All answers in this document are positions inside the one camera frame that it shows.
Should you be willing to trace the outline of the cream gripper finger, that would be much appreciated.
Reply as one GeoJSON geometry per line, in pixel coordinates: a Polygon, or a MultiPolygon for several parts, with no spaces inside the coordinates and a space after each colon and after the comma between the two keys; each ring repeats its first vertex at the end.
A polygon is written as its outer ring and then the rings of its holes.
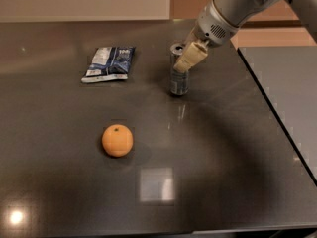
{"type": "Polygon", "coordinates": [[[187,35],[187,37],[185,38],[184,40],[184,44],[187,45],[193,41],[196,40],[196,36],[195,36],[195,33],[194,33],[194,30],[191,30],[190,33],[187,35]]]}
{"type": "Polygon", "coordinates": [[[190,71],[194,66],[205,60],[208,56],[208,47],[204,42],[192,41],[188,42],[176,60],[174,69],[180,73],[190,71]]]}

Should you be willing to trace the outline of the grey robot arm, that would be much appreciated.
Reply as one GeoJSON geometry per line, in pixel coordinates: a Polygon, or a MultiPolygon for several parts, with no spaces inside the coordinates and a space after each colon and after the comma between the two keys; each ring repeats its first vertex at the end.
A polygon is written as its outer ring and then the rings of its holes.
{"type": "MultiPolygon", "coordinates": [[[[220,47],[234,37],[254,15],[279,0],[210,0],[200,11],[188,34],[174,69],[180,73],[205,60],[209,48],[220,47]]],[[[317,0],[283,0],[298,17],[314,41],[317,41],[317,0]]]]}

